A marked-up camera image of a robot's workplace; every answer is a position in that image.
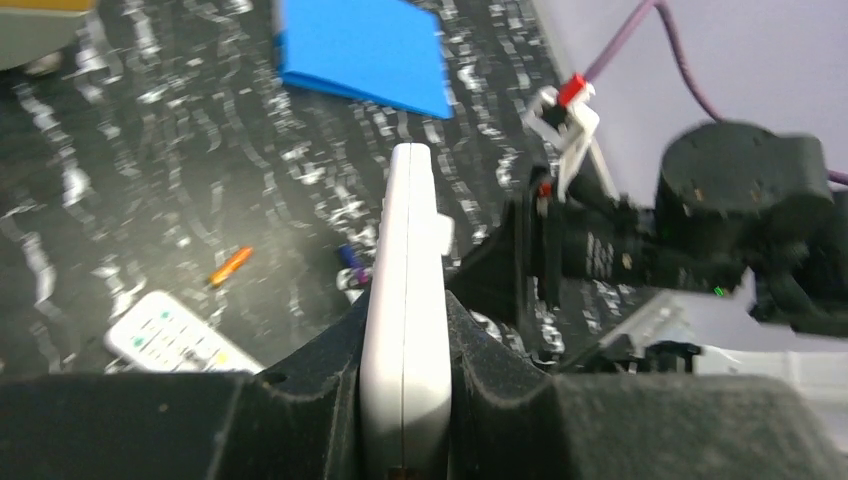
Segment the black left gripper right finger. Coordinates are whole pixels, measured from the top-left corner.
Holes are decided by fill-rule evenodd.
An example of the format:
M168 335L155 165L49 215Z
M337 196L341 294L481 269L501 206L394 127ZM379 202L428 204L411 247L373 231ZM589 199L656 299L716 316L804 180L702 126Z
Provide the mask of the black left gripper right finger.
M841 479L787 384L674 373L550 375L453 296L451 448L462 479Z

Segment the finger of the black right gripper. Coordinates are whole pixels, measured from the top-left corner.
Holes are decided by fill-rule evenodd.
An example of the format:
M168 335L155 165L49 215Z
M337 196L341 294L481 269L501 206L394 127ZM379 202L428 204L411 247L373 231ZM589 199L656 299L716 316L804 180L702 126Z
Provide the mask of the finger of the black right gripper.
M527 202L505 203L502 223L475 246L447 279L447 289L468 310L508 325L530 320Z

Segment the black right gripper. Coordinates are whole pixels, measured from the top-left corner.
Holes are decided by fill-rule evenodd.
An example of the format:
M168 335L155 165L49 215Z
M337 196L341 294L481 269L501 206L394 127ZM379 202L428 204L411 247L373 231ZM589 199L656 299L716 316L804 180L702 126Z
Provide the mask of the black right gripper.
M652 207L577 175L541 215L529 271L547 299L564 277L723 294L753 272L757 311L812 312L794 274L833 206L818 138L707 123L666 148Z

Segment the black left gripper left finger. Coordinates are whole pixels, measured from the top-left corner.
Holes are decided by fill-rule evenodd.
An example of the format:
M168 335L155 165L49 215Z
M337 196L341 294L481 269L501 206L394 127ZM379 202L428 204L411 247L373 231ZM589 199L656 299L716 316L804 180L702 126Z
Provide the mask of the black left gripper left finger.
M258 375L44 375L1 387L5 479L360 479L368 299Z

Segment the long white remote control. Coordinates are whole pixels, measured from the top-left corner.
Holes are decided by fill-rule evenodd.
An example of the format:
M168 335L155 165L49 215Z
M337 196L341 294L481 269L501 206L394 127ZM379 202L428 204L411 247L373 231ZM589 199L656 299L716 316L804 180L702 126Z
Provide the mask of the long white remote control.
M451 238L437 212L429 147L396 145L358 381L369 479L448 476L452 372L442 253Z

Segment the blue purple battery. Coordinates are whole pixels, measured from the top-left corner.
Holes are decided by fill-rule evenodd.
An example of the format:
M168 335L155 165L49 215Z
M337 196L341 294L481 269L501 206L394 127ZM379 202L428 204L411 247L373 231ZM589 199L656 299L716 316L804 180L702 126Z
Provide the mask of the blue purple battery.
M341 245L338 248L338 254L345 266L351 270L353 277L360 286L365 286L370 282L367 269L352 246L348 244Z

